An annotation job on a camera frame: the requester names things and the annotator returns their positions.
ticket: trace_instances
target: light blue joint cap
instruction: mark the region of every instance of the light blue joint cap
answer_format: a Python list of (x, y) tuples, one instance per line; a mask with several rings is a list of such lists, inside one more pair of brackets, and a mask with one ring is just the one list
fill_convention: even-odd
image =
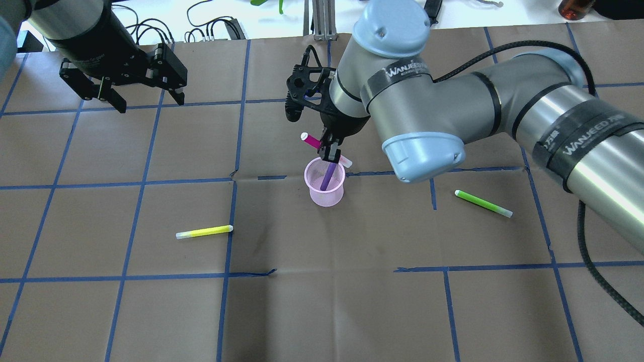
[(381, 57), (413, 57), (430, 37), (430, 18), (414, 0), (371, 0), (354, 25), (353, 38)]
[(14, 61), (16, 52), (15, 33), (6, 20), (0, 16), (0, 81)]
[(383, 143), (384, 154), (402, 182), (420, 182), (465, 161), (463, 141), (442, 132), (405, 133)]
[(585, 82), (583, 69), (579, 65), (579, 63), (577, 63), (577, 61), (569, 54), (564, 53), (561, 50), (550, 48), (550, 49), (537, 50), (535, 52), (525, 52), (525, 53), (516, 55), (514, 57), (520, 57), (521, 55), (526, 55), (526, 54), (543, 55), (544, 57), (554, 60), (566, 72), (566, 74), (568, 75), (568, 78), (570, 78), (571, 83), (573, 83), (575, 86), (579, 88), (583, 87), (583, 84)]

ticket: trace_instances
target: brown glass bottle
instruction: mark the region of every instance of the brown glass bottle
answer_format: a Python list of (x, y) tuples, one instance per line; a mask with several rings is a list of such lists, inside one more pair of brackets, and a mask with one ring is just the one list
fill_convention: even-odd
[(559, 14), (568, 20), (579, 20), (588, 14), (594, 0), (563, 0), (559, 4)]

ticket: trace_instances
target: green marker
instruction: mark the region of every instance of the green marker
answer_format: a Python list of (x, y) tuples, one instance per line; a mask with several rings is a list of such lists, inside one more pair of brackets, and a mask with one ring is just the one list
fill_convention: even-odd
[(456, 195), (457, 197), (462, 198), (463, 200), (467, 200), (467, 201), (471, 202), (472, 204), (477, 204), (477, 205), (479, 205), (481, 207), (485, 207), (488, 210), (492, 210), (495, 213), (501, 214), (501, 215), (506, 216), (508, 218), (512, 217), (512, 211), (504, 209), (503, 207), (500, 207), (498, 205), (492, 204), (491, 202), (485, 201), (485, 200), (483, 200), (481, 198), (478, 198), (478, 197), (476, 197), (474, 195), (470, 195), (465, 191), (456, 190), (456, 191), (454, 191), (454, 195)]

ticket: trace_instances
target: plastic cup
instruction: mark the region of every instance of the plastic cup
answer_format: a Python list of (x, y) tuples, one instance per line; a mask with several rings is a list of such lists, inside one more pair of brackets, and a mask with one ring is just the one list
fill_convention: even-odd
[(329, 207), (337, 204), (345, 194), (345, 189), (342, 186), (345, 183), (345, 168), (336, 167), (336, 170), (331, 176), (331, 181), (328, 183), (326, 191), (320, 190), (322, 179), (327, 172), (328, 162), (316, 158), (309, 162), (307, 168), (304, 169), (304, 182), (307, 183), (308, 193), (311, 195), (311, 200), (317, 205)]

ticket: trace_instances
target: grid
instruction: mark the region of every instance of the grid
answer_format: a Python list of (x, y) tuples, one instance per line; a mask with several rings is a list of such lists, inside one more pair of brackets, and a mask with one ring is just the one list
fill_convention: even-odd
[[(566, 24), (568, 35), (572, 44), (574, 45), (575, 50), (578, 50), (575, 37), (573, 35), (573, 30), (571, 27)], [(489, 48), (493, 47), (492, 36), (488, 28), (484, 29), (485, 36), (489, 45)], [(116, 304), (114, 307), (111, 328), (109, 332), (109, 339), (107, 344), (107, 349), (105, 353), (105, 361), (110, 360), (111, 349), (113, 346), (113, 341), (115, 337), (115, 332), (117, 329), (120, 304), (122, 295), (124, 292), (124, 286), (126, 281), (141, 281), (141, 280), (184, 280), (184, 279), (221, 279), (222, 283), (222, 299), (220, 304), (220, 315), (219, 315), (219, 325), (217, 331), (217, 344), (216, 344), (216, 360), (221, 361), (223, 359), (223, 352), (226, 346), (225, 340), (225, 324), (226, 311), (227, 311), (227, 300), (229, 295), (229, 283), (231, 278), (252, 278), (252, 277), (264, 277), (273, 274), (279, 274), (279, 271), (276, 269), (270, 268), (263, 272), (234, 272), (231, 271), (231, 256), (233, 254), (233, 238), (234, 235), (230, 234), (227, 239), (226, 252), (225, 252), (225, 267), (223, 272), (213, 272), (213, 273), (194, 273), (194, 274), (141, 274), (141, 275), (131, 275), (128, 274), (129, 259), (132, 252), (133, 242), (135, 239), (135, 233), (137, 230), (137, 223), (139, 219), (140, 210), (142, 207), (142, 202), (144, 199), (144, 192), (146, 186), (150, 185), (171, 185), (171, 184), (209, 184), (209, 183), (229, 183), (232, 184), (232, 198), (231, 198), (231, 208), (229, 223), (234, 225), (235, 223), (235, 214), (237, 208), (237, 197), (238, 197), (238, 178), (236, 173), (240, 170), (240, 160), (242, 159), (242, 139), (243, 139), (243, 130), (244, 130), (244, 114), (245, 106), (247, 104), (260, 104), (260, 103), (275, 103), (283, 102), (283, 99), (247, 99), (247, 82), (249, 77), (249, 59), (251, 56), (251, 43), (254, 41), (247, 41), (245, 47), (245, 60), (243, 67), (243, 85), (241, 99), (236, 101), (220, 101), (220, 102), (195, 102), (187, 103), (184, 107), (199, 107), (199, 106), (223, 106), (238, 104), (240, 106), (240, 114), (238, 121), (238, 131), (237, 131), (237, 143), (236, 143), (236, 156), (234, 163), (234, 170), (229, 177), (223, 178), (201, 178), (201, 179), (174, 179), (174, 180), (148, 180), (147, 174), (150, 167), (151, 157), (153, 154), (153, 148), (155, 145), (156, 131), (159, 124), (159, 118), (162, 110), (166, 108), (175, 108), (176, 105), (173, 104), (164, 104), (164, 92), (162, 91), (158, 100), (157, 105), (148, 105), (148, 106), (132, 106), (131, 110), (135, 109), (156, 109), (155, 121), (153, 124), (151, 138), (149, 141), (149, 147), (147, 149), (147, 157), (145, 162), (145, 167), (142, 175), (142, 179), (139, 182), (114, 182), (114, 183), (96, 183), (96, 184), (60, 184), (59, 179), (70, 149), (70, 144), (74, 137), (75, 130), (77, 129), (77, 124), (79, 122), (79, 117), (82, 113), (85, 112), (101, 112), (109, 111), (110, 108), (83, 108), (84, 101), (81, 101), (78, 108), (75, 110), (45, 110), (45, 111), (13, 111), (6, 112), (7, 105), (12, 97), (12, 93), (15, 90), (16, 84), (19, 81), (23, 67), (27, 61), (28, 55), (25, 55), (23, 61), (20, 65), (20, 68), (13, 80), (12, 86), (8, 95), (4, 101), (2, 110), (0, 111), (0, 117), (4, 115), (36, 115), (36, 114), (49, 114), (49, 113), (74, 113), (75, 118), (71, 126), (71, 131), (67, 139), (64, 151), (62, 152), (62, 158), (60, 160), (55, 178), (52, 184), (43, 184), (43, 185), (24, 185), (24, 186), (0, 186), (0, 191), (4, 190), (21, 190), (21, 189), (47, 189), (50, 190), (49, 195), (46, 200), (46, 205), (38, 225), (38, 230), (35, 235), (35, 240), (33, 241), (32, 248), (30, 250), (28, 260), (26, 262), (26, 267), (21, 278), (3, 278), (0, 279), (0, 284), (18, 284), (18, 290), (15, 295), (15, 299), (9, 314), (6, 326), (3, 332), (3, 337), (0, 342), (0, 356), (5, 347), (8, 336), (10, 335), (12, 322), (14, 319), (15, 312), (20, 305), (21, 295), (25, 284), (27, 283), (46, 283), (46, 282), (84, 282), (84, 281), (117, 281), (118, 282), (118, 294), (116, 299)], [(327, 44), (327, 60), (329, 64), (332, 64), (332, 50), (333, 43), (329, 42)], [(496, 55), (493, 58), (494, 63), (498, 62)], [(615, 88), (615, 87), (636, 87), (642, 86), (644, 82), (631, 82), (631, 83), (605, 83), (597, 85), (598, 88)], [(495, 167), (471, 167), (471, 168), (462, 168), (454, 169), (450, 173), (498, 173), (498, 172), (526, 172), (528, 177), (529, 185), (531, 188), (534, 207), (536, 208), (540, 227), (542, 228), (542, 233), (545, 241), (545, 246), (550, 258), (550, 263), (527, 263), (527, 264), (491, 264), (491, 265), (450, 265), (450, 266), (428, 266), (428, 267), (399, 267), (393, 270), (394, 273), (441, 273), (443, 279), (443, 287), (445, 292), (445, 302), (446, 310), (449, 318), (450, 331), (448, 332), (451, 335), (451, 341), (453, 345), (453, 355), (455, 361), (461, 361), (461, 352), (459, 348), (459, 341), (457, 336), (459, 335), (458, 331), (461, 326), (458, 326), (456, 323), (455, 315), (458, 313), (455, 310), (453, 302), (455, 301), (452, 296), (453, 288), (450, 286), (450, 276), (452, 273), (458, 272), (468, 272), (468, 271), (510, 271), (510, 270), (536, 270), (536, 269), (546, 269), (552, 270), (554, 278), (556, 280), (556, 285), (560, 297), (560, 301), (563, 307), (563, 311), (566, 318), (566, 324), (569, 329), (570, 338), (574, 347), (574, 354), (578, 361), (583, 361), (583, 350), (580, 347), (580, 343), (577, 338), (577, 332), (574, 326), (574, 320), (571, 316), (570, 307), (567, 301), (566, 293), (564, 291), (564, 284), (562, 282), (562, 277), (560, 276), (560, 269), (571, 269), (571, 268), (584, 268), (583, 263), (579, 262), (557, 262), (557, 259), (554, 254), (554, 250), (551, 245), (551, 239), (549, 236), (549, 229), (547, 222), (544, 216), (542, 205), (540, 202), (540, 197), (535, 186), (535, 180), (533, 178), (533, 170), (531, 169), (528, 156), (525, 151), (521, 149), (522, 157), (522, 166), (495, 166)], [(391, 176), (393, 171), (358, 171), (355, 173), (347, 173), (348, 178), (353, 177), (380, 177), (380, 176)], [(255, 175), (256, 181), (266, 181), (266, 180), (286, 180), (292, 177), (292, 175)], [(438, 211), (441, 208), (440, 200), (437, 199), (437, 186), (434, 179), (430, 180), (428, 185), (428, 194), (431, 200), (431, 208), (434, 211)], [(70, 277), (28, 277), (28, 273), (35, 255), (35, 252), (38, 247), (39, 238), (43, 231), (43, 226), (45, 224), (46, 218), (48, 216), (48, 211), (52, 204), (52, 199), (56, 190), (58, 189), (91, 189), (91, 188), (102, 188), (102, 187), (139, 187), (137, 204), (135, 208), (134, 218), (131, 225), (131, 232), (128, 240), (128, 246), (126, 251), (125, 260), (122, 266), (122, 273), (120, 275), (112, 276), (70, 276)], [(633, 266), (644, 266), (644, 261), (642, 260), (625, 260), (625, 261), (606, 261), (606, 262), (596, 262), (598, 267), (633, 267)]]

